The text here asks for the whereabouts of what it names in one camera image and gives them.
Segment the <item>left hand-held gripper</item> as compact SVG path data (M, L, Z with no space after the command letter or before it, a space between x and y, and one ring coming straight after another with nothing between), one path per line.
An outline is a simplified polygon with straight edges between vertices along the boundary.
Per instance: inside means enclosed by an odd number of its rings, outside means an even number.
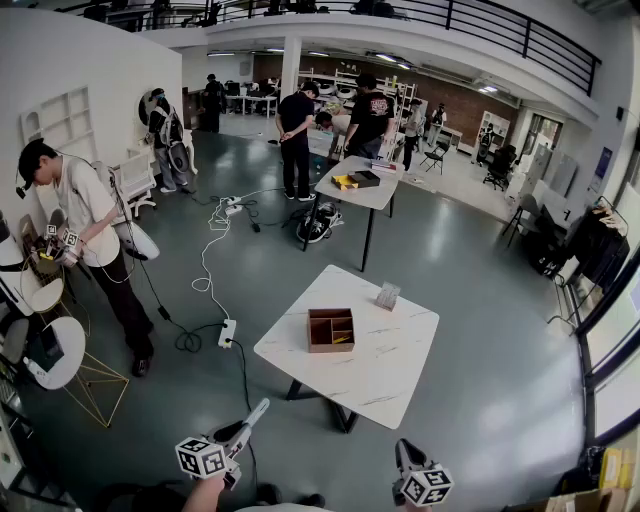
M180 470L196 480L223 476L225 489L233 490L240 480L235 458L249 443L251 434L252 427L238 420L199 437L187 437L175 446Z

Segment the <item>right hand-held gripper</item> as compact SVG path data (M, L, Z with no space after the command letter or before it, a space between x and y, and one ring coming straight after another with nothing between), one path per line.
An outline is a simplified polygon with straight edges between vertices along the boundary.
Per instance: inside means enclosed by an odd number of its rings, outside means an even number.
M415 506L434 506L447 499L453 489L453 478L446 468L404 438L396 442L394 453L400 473L392 487L396 506L404 506L407 502Z

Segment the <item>brown wooden compartment box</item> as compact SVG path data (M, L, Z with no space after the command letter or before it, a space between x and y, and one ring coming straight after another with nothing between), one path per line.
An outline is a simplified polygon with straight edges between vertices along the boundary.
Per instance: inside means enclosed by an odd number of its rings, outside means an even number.
M351 336L351 343L332 344L334 339L343 336ZM351 352L355 347L351 309L309 309L308 338L310 353Z

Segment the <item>person's left forearm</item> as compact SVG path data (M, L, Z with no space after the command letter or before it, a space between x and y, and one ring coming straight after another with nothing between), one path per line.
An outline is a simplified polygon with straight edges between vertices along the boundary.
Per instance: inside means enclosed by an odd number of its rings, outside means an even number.
M181 512L217 512L219 498L224 489L223 476L200 480L193 488Z

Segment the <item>brown cardboard box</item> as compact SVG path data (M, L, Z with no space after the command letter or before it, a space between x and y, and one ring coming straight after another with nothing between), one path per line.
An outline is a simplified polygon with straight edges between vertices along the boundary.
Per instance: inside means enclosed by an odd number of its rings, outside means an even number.
M625 489L602 489L506 506L502 512L635 512L630 494Z

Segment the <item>person's dark legs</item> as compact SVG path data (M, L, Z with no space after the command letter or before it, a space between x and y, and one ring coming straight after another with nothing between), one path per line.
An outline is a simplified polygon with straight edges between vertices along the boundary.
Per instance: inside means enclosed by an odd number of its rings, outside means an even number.
M276 505L284 502L280 489L273 484L260 484L257 488L256 505ZM314 506L325 508L326 500L320 494L311 494L299 498L293 502L300 505Z

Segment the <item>white marble table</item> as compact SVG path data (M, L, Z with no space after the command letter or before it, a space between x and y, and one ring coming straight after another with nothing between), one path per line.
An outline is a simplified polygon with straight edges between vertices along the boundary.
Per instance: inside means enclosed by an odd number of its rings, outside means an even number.
M327 266L254 347L288 375L288 399L301 388L328 399L346 430L367 418L399 427L427 360L439 322L437 313L404 298L393 311L375 304L380 287L335 265ZM309 309L350 308L351 352L310 353Z

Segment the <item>dark round chair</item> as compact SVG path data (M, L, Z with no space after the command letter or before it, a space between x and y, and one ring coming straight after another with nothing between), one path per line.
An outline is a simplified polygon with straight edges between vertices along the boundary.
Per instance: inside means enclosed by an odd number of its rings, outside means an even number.
M153 486L116 483L97 494L92 512L181 512L186 501L168 483Z

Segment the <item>black rectangular case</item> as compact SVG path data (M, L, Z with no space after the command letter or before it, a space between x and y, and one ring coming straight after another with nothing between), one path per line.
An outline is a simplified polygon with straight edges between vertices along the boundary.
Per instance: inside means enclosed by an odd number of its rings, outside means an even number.
M40 332L39 343L46 359L60 359L64 356L63 348L51 326Z

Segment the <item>black white backpack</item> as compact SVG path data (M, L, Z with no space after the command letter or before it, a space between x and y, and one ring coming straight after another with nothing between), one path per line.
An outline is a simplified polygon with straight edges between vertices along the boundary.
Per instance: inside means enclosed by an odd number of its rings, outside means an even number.
M321 203L314 220L311 220L311 212L308 211L296 228L296 236L301 242L308 241L314 244L328 238L332 229L343 225L343 216L335 203Z

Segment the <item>white table black legs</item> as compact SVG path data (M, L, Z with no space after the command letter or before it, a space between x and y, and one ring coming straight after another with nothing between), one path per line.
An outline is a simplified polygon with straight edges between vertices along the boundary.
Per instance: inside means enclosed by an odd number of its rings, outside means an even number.
M378 178L379 183L376 186L364 188L358 185L356 188L342 189L333 182L334 178L348 176L355 172L370 172ZM404 175L405 171L402 166L397 166L394 173L380 172L373 169L371 159L357 156L347 157L328 170L320 181L315 184L316 197L311 210L310 227L314 226L319 202L323 196L368 209L369 217L361 263L361 271L364 271L368 259L375 215L378 211L383 211L386 207L389 207L389 217L393 217L396 189Z

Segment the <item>grey chair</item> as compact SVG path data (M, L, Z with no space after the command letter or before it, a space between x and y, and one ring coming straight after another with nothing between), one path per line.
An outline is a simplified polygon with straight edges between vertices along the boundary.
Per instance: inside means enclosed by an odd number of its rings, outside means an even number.
M530 193L523 195L511 220L500 233L504 236L507 232L511 232L507 246L511 245L516 234L539 233L536 222L540 216L541 210L536 198Z

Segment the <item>white office chair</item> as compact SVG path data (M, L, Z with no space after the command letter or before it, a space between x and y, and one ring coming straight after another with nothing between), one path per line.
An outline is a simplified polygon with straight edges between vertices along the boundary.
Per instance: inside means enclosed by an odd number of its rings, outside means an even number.
M156 180L151 167L149 153L138 152L115 168L119 190L135 219L140 218L144 206L156 209L152 190Z

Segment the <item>dark clothes rack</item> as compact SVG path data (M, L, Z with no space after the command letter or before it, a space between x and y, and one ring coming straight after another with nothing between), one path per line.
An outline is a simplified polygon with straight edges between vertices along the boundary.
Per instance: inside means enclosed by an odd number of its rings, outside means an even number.
M600 196L575 225L566 245L567 258L578 262L571 280L584 277L605 294L630 254L629 224L608 199Z

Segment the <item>white black standing machine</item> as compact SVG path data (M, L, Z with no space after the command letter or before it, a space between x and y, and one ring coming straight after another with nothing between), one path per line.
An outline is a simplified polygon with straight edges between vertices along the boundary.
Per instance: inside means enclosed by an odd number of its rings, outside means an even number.
M21 295L21 277L24 256L0 210L0 291L6 299L20 309L26 308Z

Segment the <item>black folding chair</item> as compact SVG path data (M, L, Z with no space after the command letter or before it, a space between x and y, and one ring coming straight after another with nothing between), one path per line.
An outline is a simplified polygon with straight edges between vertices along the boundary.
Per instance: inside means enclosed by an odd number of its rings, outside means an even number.
M426 164L425 172L428 173L432 169L438 169L443 174L444 156L449 151L450 144L444 141L438 141L432 151L425 154L424 160L420 165Z

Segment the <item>black office chair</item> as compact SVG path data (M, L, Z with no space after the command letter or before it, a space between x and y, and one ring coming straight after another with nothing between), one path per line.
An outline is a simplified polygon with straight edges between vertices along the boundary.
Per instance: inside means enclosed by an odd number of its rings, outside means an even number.
M518 163L516 148L513 145L500 147L494 153L494 158L488 165L483 184L492 184L494 189L499 188L504 192L509 184L509 175L513 171L513 167Z

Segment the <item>round white mirror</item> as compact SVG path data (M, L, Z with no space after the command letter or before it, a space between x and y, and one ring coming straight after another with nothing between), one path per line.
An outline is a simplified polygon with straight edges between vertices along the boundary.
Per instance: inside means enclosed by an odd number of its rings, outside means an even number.
M163 93L164 93L164 90L162 88L155 88L155 89L146 91L142 95L138 103L137 112L138 112L139 120L144 126L147 126L149 124L150 114L155 108L155 97L157 95L162 95Z

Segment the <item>white shelf panel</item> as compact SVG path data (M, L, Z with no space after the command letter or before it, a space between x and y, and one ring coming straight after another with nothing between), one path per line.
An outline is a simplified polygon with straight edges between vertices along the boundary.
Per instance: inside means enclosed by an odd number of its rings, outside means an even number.
M42 138L58 152L93 162L98 159L89 88L75 88L20 114L23 145Z

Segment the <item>black balcony railing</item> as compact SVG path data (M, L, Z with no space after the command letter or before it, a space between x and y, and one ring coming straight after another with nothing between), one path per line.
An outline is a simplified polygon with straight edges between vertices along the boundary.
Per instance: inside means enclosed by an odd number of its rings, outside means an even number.
M416 22L494 44L591 94L602 64L560 31L495 0L80 0L63 13L131 32L210 27L278 15L350 14Z

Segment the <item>round white table gold frame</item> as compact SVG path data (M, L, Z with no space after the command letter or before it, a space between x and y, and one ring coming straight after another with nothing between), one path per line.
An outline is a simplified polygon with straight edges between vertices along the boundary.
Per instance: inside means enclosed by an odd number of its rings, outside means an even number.
M60 359L46 359L38 336L29 343L21 362L35 382L46 391L62 390L93 420L110 428L128 388L129 379L91 355L78 320L59 317L51 326L63 348Z

